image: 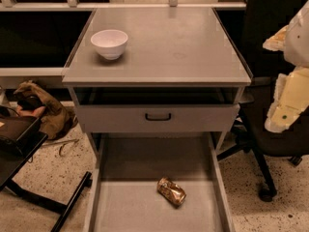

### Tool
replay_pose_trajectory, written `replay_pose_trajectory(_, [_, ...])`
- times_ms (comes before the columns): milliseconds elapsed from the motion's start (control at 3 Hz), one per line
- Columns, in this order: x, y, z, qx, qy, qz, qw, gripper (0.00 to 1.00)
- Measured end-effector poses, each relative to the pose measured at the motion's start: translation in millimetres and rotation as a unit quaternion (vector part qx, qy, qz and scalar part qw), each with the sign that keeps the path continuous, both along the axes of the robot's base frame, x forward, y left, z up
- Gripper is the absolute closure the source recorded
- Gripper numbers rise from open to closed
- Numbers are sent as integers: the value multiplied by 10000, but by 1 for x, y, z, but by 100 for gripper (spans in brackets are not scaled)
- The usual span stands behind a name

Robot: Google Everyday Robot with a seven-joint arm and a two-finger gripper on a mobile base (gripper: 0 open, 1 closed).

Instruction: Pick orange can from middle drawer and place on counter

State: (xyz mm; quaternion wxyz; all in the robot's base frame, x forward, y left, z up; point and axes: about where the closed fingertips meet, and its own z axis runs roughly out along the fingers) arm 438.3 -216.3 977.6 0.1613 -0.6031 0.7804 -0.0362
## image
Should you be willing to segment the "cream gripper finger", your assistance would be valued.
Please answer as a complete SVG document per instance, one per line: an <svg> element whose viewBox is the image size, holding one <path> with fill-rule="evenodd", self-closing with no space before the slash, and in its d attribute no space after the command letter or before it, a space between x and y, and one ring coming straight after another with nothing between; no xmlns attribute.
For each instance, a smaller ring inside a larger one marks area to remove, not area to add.
<svg viewBox="0 0 309 232"><path fill-rule="evenodd" d="M296 67L288 75L280 73L273 98L265 128L280 133L287 130L309 106L309 69Z"/></svg>
<svg viewBox="0 0 309 232"><path fill-rule="evenodd" d="M288 26L282 27L273 36L266 39L263 48L270 51L283 51L285 49L285 39Z"/></svg>

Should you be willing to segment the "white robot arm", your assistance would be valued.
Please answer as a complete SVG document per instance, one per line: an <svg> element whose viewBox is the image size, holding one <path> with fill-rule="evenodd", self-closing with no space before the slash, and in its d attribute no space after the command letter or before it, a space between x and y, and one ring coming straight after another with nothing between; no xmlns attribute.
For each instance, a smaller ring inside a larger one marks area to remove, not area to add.
<svg viewBox="0 0 309 232"><path fill-rule="evenodd" d="M288 25L263 43L270 51L282 51L284 59L295 66L288 75L280 73L265 121L268 131L287 130L309 106L309 1Z"/></svg>

